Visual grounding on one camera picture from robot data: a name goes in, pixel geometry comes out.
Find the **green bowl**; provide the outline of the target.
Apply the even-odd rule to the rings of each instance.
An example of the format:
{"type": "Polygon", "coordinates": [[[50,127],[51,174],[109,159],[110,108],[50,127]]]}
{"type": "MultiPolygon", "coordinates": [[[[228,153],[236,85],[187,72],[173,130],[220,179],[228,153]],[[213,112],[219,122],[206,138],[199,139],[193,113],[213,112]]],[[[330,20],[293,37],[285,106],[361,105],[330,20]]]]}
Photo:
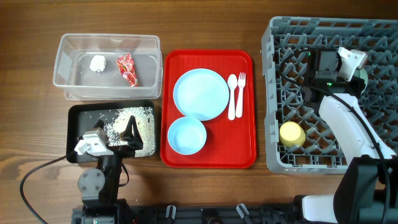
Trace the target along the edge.
{"type": "Polygon", "coordinates": [[[360,70],[356,70],[354,75],[355,75],[355,77],[360,78],[363,81],[363,84],[361,87],[361,94],[363,94],[368,85],[368,80],[369,80],[368,73],[364,68],[362,68],[360,70]]]}

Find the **rice leftovers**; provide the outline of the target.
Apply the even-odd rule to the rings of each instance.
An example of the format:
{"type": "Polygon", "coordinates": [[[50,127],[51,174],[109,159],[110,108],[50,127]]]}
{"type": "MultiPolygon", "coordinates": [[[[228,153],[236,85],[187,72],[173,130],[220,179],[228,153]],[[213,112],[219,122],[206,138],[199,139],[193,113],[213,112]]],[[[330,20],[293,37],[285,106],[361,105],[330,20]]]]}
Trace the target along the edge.
{"type": "Polygon", "coordinates": [[[137,129],[141,135],[143,149],[136,151],[136,157],[147,157],[155,153],[155,121],[154,110],[149,106],[128,107],[112,110],[94,111],[89,118],[95,122],[101,119],[104,121],[104,130],[109,139],[109,145],[123,146],[127,142],[121,139],[129,118],[134,116],[137,129]]]}

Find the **light blue bowl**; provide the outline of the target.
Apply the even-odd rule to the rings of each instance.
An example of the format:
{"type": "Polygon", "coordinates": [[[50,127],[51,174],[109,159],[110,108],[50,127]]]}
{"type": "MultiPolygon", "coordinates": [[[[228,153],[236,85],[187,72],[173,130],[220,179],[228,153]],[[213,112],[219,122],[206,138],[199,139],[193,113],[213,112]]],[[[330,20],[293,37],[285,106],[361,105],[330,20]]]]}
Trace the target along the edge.
{"type": "Polygon", "coordinates": [[[172,150],[184,156],[199,152],[205,145],[206,139],[205,126],[192,117],[176,119],[167,132],[167,140],[172,150]]]}

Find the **white tissue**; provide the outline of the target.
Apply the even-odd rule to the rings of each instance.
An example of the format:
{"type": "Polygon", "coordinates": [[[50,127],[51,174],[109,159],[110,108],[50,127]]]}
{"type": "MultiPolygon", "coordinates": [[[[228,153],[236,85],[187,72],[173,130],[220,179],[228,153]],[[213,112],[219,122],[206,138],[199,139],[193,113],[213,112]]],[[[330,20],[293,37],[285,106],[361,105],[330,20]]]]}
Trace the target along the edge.
{"type": "Polygon", "coordinates": [[[106,59],[102,55],[95,55],[90,62],[90,70],[103,72],[106,67],[106,59]]]}

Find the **red snack wrapper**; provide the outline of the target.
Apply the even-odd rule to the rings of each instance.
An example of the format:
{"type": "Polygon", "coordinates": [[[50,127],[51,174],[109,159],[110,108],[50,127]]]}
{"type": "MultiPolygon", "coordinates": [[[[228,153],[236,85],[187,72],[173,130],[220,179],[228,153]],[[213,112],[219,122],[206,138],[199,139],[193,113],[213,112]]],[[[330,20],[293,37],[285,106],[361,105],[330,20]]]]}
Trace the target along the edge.
{"type": "Polygon", "coordinates": [[[116,64],[122,77],[128,81],[130,86],[137,86],[138,79],[135,73],[135,65],[131,54],[124,55],[116,59],[116,64]]]}

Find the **yellow cup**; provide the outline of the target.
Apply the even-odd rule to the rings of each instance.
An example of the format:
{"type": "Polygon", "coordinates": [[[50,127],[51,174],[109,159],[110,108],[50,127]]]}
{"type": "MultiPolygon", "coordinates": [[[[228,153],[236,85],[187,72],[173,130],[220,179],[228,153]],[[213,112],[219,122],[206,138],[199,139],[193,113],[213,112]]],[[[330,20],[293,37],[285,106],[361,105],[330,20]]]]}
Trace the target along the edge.
{"type": "Polygon", "coordinates": [[[305,142],[305,132],[293,121],[285,122],[279,129],[280,141],[285,147],[302,146],[305,142]]]}

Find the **light blue plate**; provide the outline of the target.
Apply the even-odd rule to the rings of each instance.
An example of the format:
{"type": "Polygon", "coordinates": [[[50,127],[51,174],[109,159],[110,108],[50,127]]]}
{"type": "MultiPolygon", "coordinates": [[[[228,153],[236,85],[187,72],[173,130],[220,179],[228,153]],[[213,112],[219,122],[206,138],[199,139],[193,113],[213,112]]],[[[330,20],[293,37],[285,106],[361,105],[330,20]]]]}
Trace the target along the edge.
{"type": "Polygon", "coordinates": [[[177,80],[173,101],[184,116],[209,121],[226,109],[229,88],[220,74],[206,68],[195,68],[177,80]]]}

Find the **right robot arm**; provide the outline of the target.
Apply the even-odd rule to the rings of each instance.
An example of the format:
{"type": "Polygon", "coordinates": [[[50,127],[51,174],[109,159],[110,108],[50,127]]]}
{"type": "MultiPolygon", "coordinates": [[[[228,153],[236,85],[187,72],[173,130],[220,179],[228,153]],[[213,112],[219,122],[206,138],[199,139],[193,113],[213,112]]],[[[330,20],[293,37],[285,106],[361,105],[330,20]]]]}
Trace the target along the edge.
{"type": "Polygon", "coordinates": [[[366,52],[303,49],[309,67],[300,88],[305,102],[329,126],[348,168],[333,195],[296,196],[298,218],[321,223],[397,223],[397,154],[376,134],[358,98],[365,79],[355,76],[366,52]]]}

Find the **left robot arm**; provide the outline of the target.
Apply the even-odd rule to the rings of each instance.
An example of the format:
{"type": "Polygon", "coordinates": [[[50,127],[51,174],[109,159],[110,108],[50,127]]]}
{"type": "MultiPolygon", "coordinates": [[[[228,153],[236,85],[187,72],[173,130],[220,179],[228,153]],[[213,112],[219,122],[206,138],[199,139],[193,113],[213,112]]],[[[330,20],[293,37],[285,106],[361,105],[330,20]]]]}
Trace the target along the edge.
{"type": "Polygon", "coordinates": [[[88,154],[97,158],[96,168],[84,171],[78,180],[82,202],[87,207],[110,207],[116,203],[123,167],[123,159],[133,158],[143,148],[136,119],[129,118],[121,139],[122,146],[110,146],[103,129],[104,122],[98,120],[95,127],[84,133],[74,148],[78,155],[88,154]]]}

